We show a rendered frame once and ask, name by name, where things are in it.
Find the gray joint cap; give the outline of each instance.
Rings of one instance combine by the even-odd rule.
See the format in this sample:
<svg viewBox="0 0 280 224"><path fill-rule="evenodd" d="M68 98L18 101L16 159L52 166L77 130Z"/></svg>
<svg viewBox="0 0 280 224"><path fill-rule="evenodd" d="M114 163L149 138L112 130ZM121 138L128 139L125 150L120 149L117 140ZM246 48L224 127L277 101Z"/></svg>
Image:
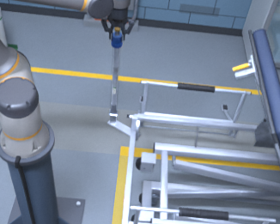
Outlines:
<svg viewBox="0 0 280 224"><path fill-rule="evenodd" d="M33 83L11 78L0 84L0 113L9 118L25 118L39 104L39 93Z"/></svg>
<svg viewBox="0 0 280 224"><path fill-rule="evenodd" d="M113 7L113 0L91 0L88 6L88 13L95 19L103 19L111 14Z"/></svg>

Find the black baseboard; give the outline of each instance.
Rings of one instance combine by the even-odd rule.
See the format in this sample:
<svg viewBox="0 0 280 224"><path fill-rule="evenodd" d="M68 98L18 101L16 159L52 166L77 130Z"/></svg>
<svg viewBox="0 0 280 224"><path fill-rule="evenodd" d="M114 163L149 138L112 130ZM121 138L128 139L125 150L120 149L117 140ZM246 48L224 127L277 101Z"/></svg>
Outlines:
<svg viewBox="0 0 280 224"><path fill-rule="evenodd" d="M74 19L83 19L85 15L85 13L79 11L47 9L41 7L23 6L17 4L9 4L9 3L0 3L0 7L1 10L4 11L20 12L20 13L35 14L35 15L49 15L49 16L74 18ZM241 29L233 29L233 28L225 28L225 27L210 27L210 26L193 25L193 24L185 24L185 23L169 22L169 21L152 21L152 20L139 19L139 25L146 26L146 27L161 27L161 28L201 32L201 33L216 33L216 34L224 34L224 35L242 36Z"/></svg>

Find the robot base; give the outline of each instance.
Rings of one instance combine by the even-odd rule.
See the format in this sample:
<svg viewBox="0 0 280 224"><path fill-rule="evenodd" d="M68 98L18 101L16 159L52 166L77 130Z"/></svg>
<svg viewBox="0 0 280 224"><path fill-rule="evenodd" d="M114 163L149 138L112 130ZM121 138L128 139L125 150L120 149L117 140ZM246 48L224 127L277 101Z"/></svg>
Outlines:
<svg viewBox="0 0 280 224"><path fill-rule="evenodd" d="M82 224L82 217L85 208L85 200L75 198L57 197L59 224ZM15 199L8 224L22 224L18 219L21 211Z"/></svg>

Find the black rubber foot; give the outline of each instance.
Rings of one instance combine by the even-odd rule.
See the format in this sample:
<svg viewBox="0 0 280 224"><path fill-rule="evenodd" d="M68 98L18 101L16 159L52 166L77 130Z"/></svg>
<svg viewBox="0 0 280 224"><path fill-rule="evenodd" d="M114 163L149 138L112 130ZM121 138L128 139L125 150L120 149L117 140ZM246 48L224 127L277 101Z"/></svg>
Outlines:
<svg viewBox="0 0 280 224"><path fill-rule="evenodd" d="M141 158L137 158L137 160L136 160L136 168L137 168L137 170L140 170L140 167L141 167Z"/></svg>

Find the metal base plate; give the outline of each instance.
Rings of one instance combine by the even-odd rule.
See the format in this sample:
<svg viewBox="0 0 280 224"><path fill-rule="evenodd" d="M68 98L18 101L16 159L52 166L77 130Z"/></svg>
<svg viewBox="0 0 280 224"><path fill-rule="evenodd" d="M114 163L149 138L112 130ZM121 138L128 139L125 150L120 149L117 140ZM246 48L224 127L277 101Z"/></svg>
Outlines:
<svg viewBox="0 0 280 224"><path fill-rule="evenodd" d="M120 130L121 132L125 133L127 136L131 135L131 128L125 124L122 124L118 120L116 122L108 121L108 124L116 128L117 130Z"/></svg>
<svg viewBox="0 0 280 224"><path fill-rule="evenodd" d="M58 204L58 213L59 217L65 220L69 224L82 224L82 218L85 208L85 200L77 198L66 198L66 197L57 197ZM15 199L14 206L12 207L9 222L10 224L16 218L21 215L20 207Z"/></svg>

